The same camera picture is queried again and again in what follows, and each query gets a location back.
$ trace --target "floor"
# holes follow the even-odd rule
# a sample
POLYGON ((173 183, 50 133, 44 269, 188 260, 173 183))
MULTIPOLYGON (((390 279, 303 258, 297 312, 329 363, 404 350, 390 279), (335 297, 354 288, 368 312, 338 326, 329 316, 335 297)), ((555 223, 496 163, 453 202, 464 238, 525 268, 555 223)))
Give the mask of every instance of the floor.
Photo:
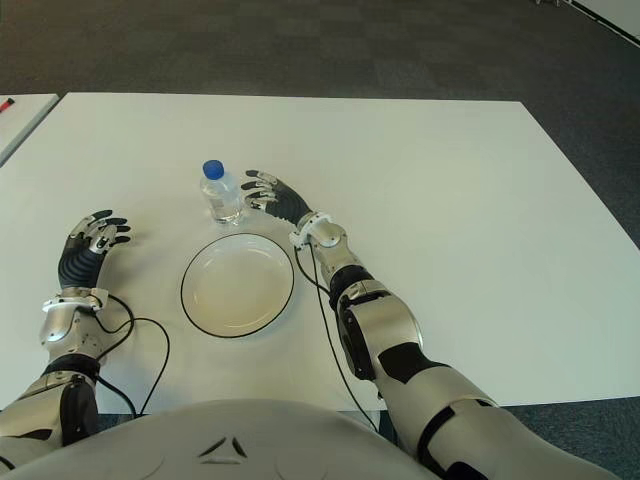
MULTIPOLYGON (((640 246, 640 49, 567 4, 4 0, 0 18, 0 91, 16 94, 522 101, 640 246)), ((511 410, 640 478, 640 399, 511 410)))

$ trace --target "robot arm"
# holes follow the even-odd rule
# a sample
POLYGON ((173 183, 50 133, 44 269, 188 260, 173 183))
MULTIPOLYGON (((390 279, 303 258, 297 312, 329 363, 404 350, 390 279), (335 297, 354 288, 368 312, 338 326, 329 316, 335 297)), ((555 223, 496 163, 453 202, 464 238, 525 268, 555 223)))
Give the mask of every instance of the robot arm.
POLYGON ((277 178, 247 174, 261 180, 243 186, 260 189, 249 206, 294 223, 294 246, 316 253, 349 368, 376 385, 408 454, 447 480, 617 478, 545 442, 457 370, 428 359, 409 307, 366 270, 344 229, 277 178))
POLYGON ((0 474, 97 432, 95 382, 104 332, 96 312, 108 292, 96 287, 111 247, 129 241, 123 218, 111 210, 83 218, 65 243, 58 264, 61 293, 46 302, 40 343, 49 352, 42 376, 0 413, 0 474))

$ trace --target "metal bracket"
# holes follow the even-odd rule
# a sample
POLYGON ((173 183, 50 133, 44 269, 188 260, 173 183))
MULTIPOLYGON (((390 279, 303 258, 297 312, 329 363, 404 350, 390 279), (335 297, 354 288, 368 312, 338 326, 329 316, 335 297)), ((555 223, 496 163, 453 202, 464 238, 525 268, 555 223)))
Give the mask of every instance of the metal bracket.
POLYGON ((33 395, 51 390, 52 388, 59 387, 60 385, 65 385, 73 381, 74 378, 82 378, 89 385, 93 385, 93 381, 86 375, 78 372, 67 372, 64 370, 58 370, 56 372, 47 373, 33 382, 29 386, 29 388, 27 388, 27 390, 22 395, 20 395, 18 400, 32 397, 33 395))
POLYGON ((369 295, 376 292, 388 292, 387 288, 378 280, 361 280, 353 285, 347 287, 347 289, 340 295, 338 305, 342 303, 344 298, 348 298, 351 301, 357 300, 360 297, 369 295))
MULTIPOLYGON (((300 227, 299 231, 291 232, 289 234, 289 241, 296 248, 304 247, 309 243, 309 235, 311 233, 311 230, 315 229, 319 224, 324 224, 324 223, 330 224, 331 216, 328 213, 322 213, 322 212, 314 213, 312 216, 310 216, 307 219, 305 224, 302 227, 300 227)), ((339 236, 338 238, 335 238, 335 241, 333 243, 331 243, 332 238, 326 239, 326 241, 324 242, 324 243, 327 243, 326 245, 323 243, 323 241, 319 241, 319 243, 323 247, 332 247, 333 245, 338 243, 338 241, 340 241, 339 236)))
POLYGON ((97 312, 107 305, 108 300, 109 292, 102 288, 67 288, 51 300, 44 302, 42 310, 48 312, 52 308, 65 306, 85 307, 97 312))

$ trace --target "wire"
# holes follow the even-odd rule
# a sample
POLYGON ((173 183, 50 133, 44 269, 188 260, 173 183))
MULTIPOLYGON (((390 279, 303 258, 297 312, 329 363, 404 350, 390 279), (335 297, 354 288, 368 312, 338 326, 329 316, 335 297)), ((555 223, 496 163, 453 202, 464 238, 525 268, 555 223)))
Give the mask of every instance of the wire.
POLYGON ((301 249, 298 247, 295 247, 293 249, 293 253, 296 256, 296 263, 298 264, 298 268, 300 269, 300 273, 302 273, 302 275, 304 275, 304 278, 306 278, 307 280, 309 280, 309 282, 311 282, 313 285, 316 286, 316 288, 319 288, 320 290, 322 290, 324 293, 326 293, 328 296, 331 296, 331 294, 329 293, 329 290, 327 290, 326 287, 323 287, 322 285, 320 285, 317 281, 317 277, 316 277, 316 281, 313 281, 313 278, 311 278, 307 272, 304 271, 304 268, 302 268, 302 265, 300 264, 300 257, 298 256, 298 252, 301 249))
POLYGON ((154 324, 160 330, 162 330, 162 333, 164 334, 164 338, 167 340, 167 353, 164 356, 164 362, 162 363, 162 368, 160 369, 160 372, 158 372, 158 376, 156 377, 156 381, 153 382, 153 386, 151 387, 151 390, 149 390, 149 394, 147 395, 147 398, 145 399, 144 403, 142 404, 142 408, 140 409, 140 413, 138 414, 139 416, 142 416, 142 415, 144 415, 144 411, 147 408, 147 404, 149 403, 149 400, 151 400, 151 396, 153 395, 153 392, 155 391, 156 387, 158 386, 158 382, 160 382, 160 379, 162 378, 162 374, 164 373, 165 368, 167 368, 167 363, 169 362, 169 355, 171 354, 171 340, 169 339, 169 334, 167 333, 167 330, 160 323, 156 322, 155 320, 153 320, 151 318, 146 318, 146 317, 137 317, 137 318, 134 319, 134 321, 136 321, 136 322, 150 322, 150 323, 154 324))
POLYGON ((131 332, 133 332, 134 315, 133 315, 133 311, 131 310, 131 308, 129 308, 129 305, 127 305, 123 300, 119 299, 115 295, 109 294, 109 298, 114 300, 114 301, 116 301, 116 302, 118 302, 122 306, 122 308, 124 308, 126 310, 127 314, 129 315, 129 320, 124 322, 122 325, 120 325, 115 330, 107 330, 104 327, 104 325, 102 325, 102 323, 100 323, 100 320, 98 320, 98 325, 106 333, 117 333, 118 331, 120 331, 120 329, 124 328, 124 326, 127 325, 127 324, 129 324, 129 330, 127 330, 127 333, 120 340, 118 340, 116 343, 114 343, 109 348, 107 348, 104 352, 102 352, 100 355, 98 355, 96 357, 97 361, 102 360, 108 353, 114 351, 116 348, 118 348, 120 345, 122 345, 127 340, 127 338, 129 338, 129 335, 131 335, 131 332))
POLYGON ((318 283, 318 268, 316 267, 316 257, 313 254, 313 246, 309 245, 309 250, 311 251, 311 259, 313 260, 313 275, 315 277, 315 282, 311 281, 309 276, 304 273, 304 270, 302 270, 302 267, 300 267, 300 263, 299 262, 298 262, 298 267, 300 268, 300 270, 302 270, 302 273, 305 276, 305 278, 309 279, 311 281, 311 283, 313 283, 316 286, 316 291, 318 292, 318 303, 320 304, 320 311, 322 312, 322 319, 324 320, 324 328, 325 328, 325 330, 327 332, 327 340, 329 340, 329 346, 331 347, 331 353, 333 353, 333 359, 336 361, 336 367, 338 367, 338 371, 340 372, 340 376, 342 377, 342 382, 344 383, 344 386, 346 387, 347 391, 349 392, 349 395, 351 395, 351 398, 353 399, 353 403, 356 404, 356 407, 358 407, 358 410, 360 410, 360 413, 362 413, 362 415, 364 415, 364 418, 366 418, 367 421, 371 424, 371 426, 373 427, 375 432, 376 433, 380 433, 378 431, 378 427, 376 427, 375 423, 373 423, 373 421, 371 420, 369 415, 367 415, 365 413, 364 409, 362 408, 362 406, 360 405, 360 403, 356 399, 356 396, 351 391, 351 387, 349 387, 349 383, 347 382, 347 379, 344 376, 344 372, 342 371, 342 367, 340 366, 340 362, 338 361, 338 355, 336 354, 336 349, 333 346, 333 341, 331 340, 331 334, 329 333, 329 323, 327 322, 327 316, 324 313, 324 306, 322 305, 322 297, 320 296, 321 286, 318 283))
POLYGON ((167 351, 166 351, 166 354, 165 354, 165 357, 164 357, 164 362, 162 363, 162 368, 160 368, 160 372, 158 373, 155 382, 153 382, 153 386, 151 387, 151 390, 149 390, 149 394, 147 395, 147 398, 145 399, 144 403, 142 404, 142 408, 140 409, 139 413, 136 413, 136 410, 135 410, 135 407, 133 405, 133 402, 131 402, 129 397, 124 392, 122 392, 120 389, 118 389, 114 385, 110 384, 109 382, 107 382, 104 378, 98 377, 98 381, 100 383, 102 383, 105 387, 107 387, 112 392, 114 392, 117 395, 119 395, 127 403, 127 406, 132 411, 134 418, 137 418, 137 417, 142 416, 144 414, 144 411, 146 410, 147 405, 149 404, 149 400, 151 400, 153 392, 155 391, 156 387, 158 386, 158 383, 160 382, 160 379, 162 378, 162 375, 164 374, 164 371, 167 368, 167 363, 169 362, 169 355, 171 354, 171 339, 169 338, 169 334, 167 333, 167 330, 159 322, 157 322, 156 320, 153 320, 153 319, 147 318, 147 317, 135 317, 133 315, 133 311, 131 310, 131 308, 129 308, 129 305, 127 305, 126 302, 124 302, 120 298, 116 297, 115 295, 111 295, 111 294, 109 294, 109 298, 111 298, 112 300, 114 300, 117 303, 119 303, 122 306, 122 308, 125 309, 125 311, 129 315, 129 320, 127 320, 124 323, 122 323, 115 330, 109 330, 108 328, 106 328, 104 326, 104 324, 100 321, 100 319, 96 315, 95 319, 96 319, 96 322, 98 322, 98 326, 102 329, 103 332, 108 333, 108 334, 118 333, 126 325, 129 325, 129 330, 127 330, 127 333, 122 338, 120 338, 117 342, 115 342, 113 345, 111 345, 109 348, 107 348, 104 352, 102 352, 100 355, 98 355, 96 360, 99 361, 106 354, 108 354, 109 352, 112 352, 113 350, 118 348, 120 345, 122 345, 127 340, 127 338, 129 338, 129 336, 131 335, 131 332, 133 331, 133 327, 134 327, 135 322, 138 322, 138 321, 140 321, 140 322, 149 322, 149 323, 152 323, 155 326, 157 326, 160 330, 162 330, 162 333, 164 334, 164 337, 165 337, 165 339, 167 341, 167 351))
POLYGON ((122 390, 120 390, 118 387, 116 387, 115 385, 112 385, 111 383, 107 382, 104 378, 102 378, 100 375, 98 375, 97 377, 98 383, 101 383, 102 385, 104 385, 106 388, 108 388, 109 390, 111 390, 113 393, 115 393, 116 395, 118 395, 120 398, 122 398, 125 403, 127 404, 127 407, 129 407, 129 410, 131 411, 131 416, 133 418, 138 418, 138 414, 136 413, 136 407, 133 405, 133 402, 131 401, 131 399, 127 396, 126 393, 124 393, 122 390))

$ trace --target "blue bottle cap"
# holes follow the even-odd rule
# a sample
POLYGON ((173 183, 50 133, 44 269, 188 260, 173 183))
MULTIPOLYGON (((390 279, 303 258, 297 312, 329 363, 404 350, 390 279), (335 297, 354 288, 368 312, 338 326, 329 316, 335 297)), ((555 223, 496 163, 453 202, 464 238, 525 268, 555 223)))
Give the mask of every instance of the blue bottle cap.
POLYGON ((209 160, 202 165, 202 171, 209 180, 218 180, 224 175, 224 166, 220 160, 209 160))

